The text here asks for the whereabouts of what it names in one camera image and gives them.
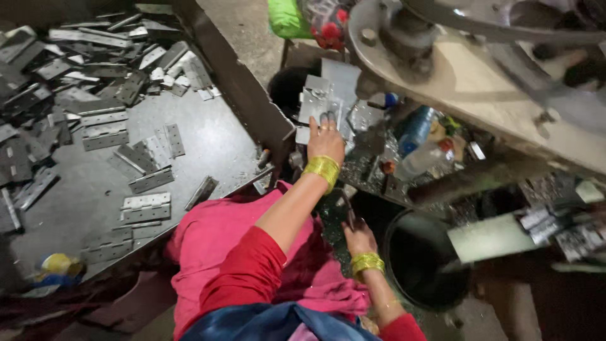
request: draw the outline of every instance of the red bottle cap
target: red bottle cap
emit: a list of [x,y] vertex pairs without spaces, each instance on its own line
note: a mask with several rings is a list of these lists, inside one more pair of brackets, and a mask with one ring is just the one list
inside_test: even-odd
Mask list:
[[442,149],[443,152],[448,152],[450,149],[455,147],[453,140],[449,138],[445,138],[442,141],[438,142],[438,146]]

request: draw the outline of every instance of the gold bangle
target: gold bangle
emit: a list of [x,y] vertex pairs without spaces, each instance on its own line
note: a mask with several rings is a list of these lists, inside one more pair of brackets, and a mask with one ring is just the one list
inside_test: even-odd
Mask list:
[[302,175],[316,173],[324,178],[328,182],[328,189],[326,190],[326,193],[324,193],[324,195],[327,195],[333,190],[337,178],[339,177],[339,171],[339,164],[335,159],[322,155],[309,159]]
[[353,274],[353,278],[363,283],[362,271],[366,269],[379,269],[385,274],[385,263],[376,252],[358,254],[351,259],[351,273]]

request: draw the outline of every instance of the metal scrap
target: metal scrap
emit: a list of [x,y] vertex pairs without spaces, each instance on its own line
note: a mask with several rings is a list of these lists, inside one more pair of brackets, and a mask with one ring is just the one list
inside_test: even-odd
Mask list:
[[133,167],[133,165],[126,162],[122,157],[115,153],[116,152],[114,152],[109,158],[107,158],[107,163],[109,163],[112,167],[124,174],[124,176],[127,177],[129,180],[135,180],[145,175],[145,173],[140,172],[139,169]]
[[0,98],[16,93],[28,80],[17,68],[0,61]]
[[20,138],[7,140],[0,149],[0,165],[11,181],[32,179],[32,162],[27,155],[26,143]]
[[122,144],[114,153],[143,174],[153,173],[158,170],[158,167],[141,149],[135,150],[126,144]]
[[160,59],[160,62],[158,63],[158,67],[161,67],[162,70],[168,70],[168,68],[174,65],[187,51],[189,51],[189,46],[185,41],[174,43],[162,56],[162,59]]
[[157,171],[135,181],[131,181],[128,183],[128,186],[133,193],[138,194],[162,186],[163,184],[167,184],[174,180],[175,178],[173,177],[173,171],[168,168]]
[[31,106],[51,97],[51,91],[45,85],[34,83],[21,93],[4,103],[4,110],[12,114],[21,113]]
[[136,29],[130,31],[128,36],[131,39],[145,38],[147,36],[147,29],[144,26],[137,27]]
[[50,29],[48,30],[48,38],[51,40],[90,41],[95,44],[117,47],[129,47],[132,45],[132,42],[128,40],[110,38],[108,36],[101,36],[75,30]]
[[145,84],[147,74],[134,70],[131,75],[126,79],[124,84],[116,91],[116,99],[122,101],[124,104],[131,106],[133,105],[137,94],[141,91],[141,87]]
[[123,111],[126,109],[124,104],[114,98],[96,101],[62,101],[61,107],[71,113],[80,116],[100,115],[102,113],[110,113]]
[[141,59],[141,65],[139,65],[139,70],[148,67],[153,62],[157,61],[160,57],[162,57],[165,53],[166,50],[164,50],[164,48],[162,48],[161,46],[156,47],[151,52],[143,56],[143,58]]
[[82,143],[86,151],[128,143],[126,123],[114,122],[86,127],[82,133]]
[[96,249],[104,245],[122,244],[132,238],[133,231],[130,228],[112,229],[107,233],[88,238],[87,248]]
[[113,63],[98,63],[96,65],[86,65],[84,73],[92,77],[126,77],[128,69],[122,65]]
[[120,208],[120,221],[138,223],[170,217],[170,193],[129,195]]
[[119,34],[115,34],[115,33],[110,33],[110,32],[105,32],[105,31],[99,31],[99,30],[92,30],[92,29],[87,29],[85,27],[78,29],[81,32],[84,33],[92,33],[95,35],[100,35],[100,36],[107,36],[110,38],[117,38],[117,39],[122,39],[122,40],[128,40],[128,37],[123,36],[123,35],[119,35]]
[[150,13],[150,14],[166,14],[173,15],[173,6],[172,5],[162,5],[162,4],[135,4],[135,7],[140,12]]
[[128,18],[126,18],[122,21],[119,21],[116,24],[111,25],[110,27],[107,28],[107,30],[109,32],[115,31],[115,30],[119,29],[120,27],[125,26],[126,24],[129,24],[129,23],[139,19],[142,16],[143,16],[143,13],[137,13],[133,16],[129,16]]
[[190,80],[191,89],[194,91],[209,87],[213,84],[206,71],[206,67],[197,56],[189,58],[183,63],[183,71]]
[[162,169],[171,165],[170,157],[156,136],[148,137],[133,146],[134,150],[143,153],[156,166]]
[[80,119],[80,123],[83,126],[94,126],[95,124],[104,124],[109,122],[117,122],[127,120],[128,116],[126,111],[122,112],[113,112],[113,113],[103,113],[101,115],[94,116],[84,116]]
[[23,70],[36,56],[45,48],[45,44],[39,41],[33,42],[17,58],[14,58],[9,64],[17,70]]
[[72,71],[72,72],[66,74],[65,77],[75,78],[75,79],[81,79],[83,81],[91,81],[91,82],[98,82],[99,81],[99,78],[97,78],[97,77],[89,77],[89,76],[83,74],[80,71]]
[[184,86],[180,86],[179,84],[173,84],[173,86],[171,86],[170,89],[167,89],[167,91],[174,93],[179,97],[182,97],[183,94],[185,94],[185,92],[187,91],[187,88]]
[[80,252],[80,258],[86,264],[105,262],[124,257],[133,250],[133,240],[127,240],[120,244],[109,244],[98,249],[86,249]]
[[173,158],[185,155],[183,142],[181,141],[181,133],[176,124],[166,124],[164,126],[166,137],[168,139],[168,149]]
[[59,175],[51,168],[38,171],[34,177],[34,182],[20,193],[18,199],[15,197],[15,207],[26,211],[58,177]]
[[10,217],[10,221],[12,222],[13,227],[10,228],[10,225],[7,225],[5,221],[2,222],[2,231],[8,232],[11,230],[18,231],[21,229],[21,222],[19,221],[19,217],[17,216],[17,212],[15,211],[15,206],[13,205],[13,201],[10,198],[10,193],[6,187],[0,190],[2,192],[2,205],[6,208],[8,212],[8,216]]
[[141,19],[141,24],[143,24],[143,26],[145,26],[145,28],[148,30],[179,31],[178,29],[160,24],[159,22],[149,19]]
[[200,186],[194,191],[191,199],[187,202],[187,205],[185,205],[185,210],[189,212],[197,204],[208,200],[218,184],[219,182],[210,175],[205,177],[204,181],[202,181]]
[[77,22],[75,24],[63,24],[59,26],[62,29],[76,29],[80,27],[108,27],[111,23],[107,20],[105,21],[86,21],[86,22]]
[[13,128],[9,123],[0,126],[0,142],[11,138],[15,135],[19,135],[19,132]]
[[6,40],[0,47],[0,61],[10,63],[36,40],[25,30],[18,30],[13,36]]

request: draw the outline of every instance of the woman's right hand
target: woman's right hand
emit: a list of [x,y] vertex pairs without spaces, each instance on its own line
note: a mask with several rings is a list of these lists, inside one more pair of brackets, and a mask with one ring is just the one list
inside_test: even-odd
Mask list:
[[349,226],[348,223],[342,222],[341,227],[345,233],[345,239],[347,240],[347,249],[351,254],[351,257],[356,255],[377,252],[377,241],[373,231],[370,230],[366,222],[362,218],[357,218],[354,221],[354,226]]
[[332,113],[322,114],[319,127],[313,116],[310,116],[309,131],[307,158],[326,155],[334,159],[341,167],[343,159],[345,159],[345,143],[341,138],[341,133],[337,130],[335,115]]

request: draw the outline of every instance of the bolt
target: bolt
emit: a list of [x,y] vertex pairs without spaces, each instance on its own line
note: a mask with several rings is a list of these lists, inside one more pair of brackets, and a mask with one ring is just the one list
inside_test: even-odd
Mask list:
[[368,46],[375,46],[377,41],[377,34],[374,30],[371,29],[363,29],[360,31],[362,42]]

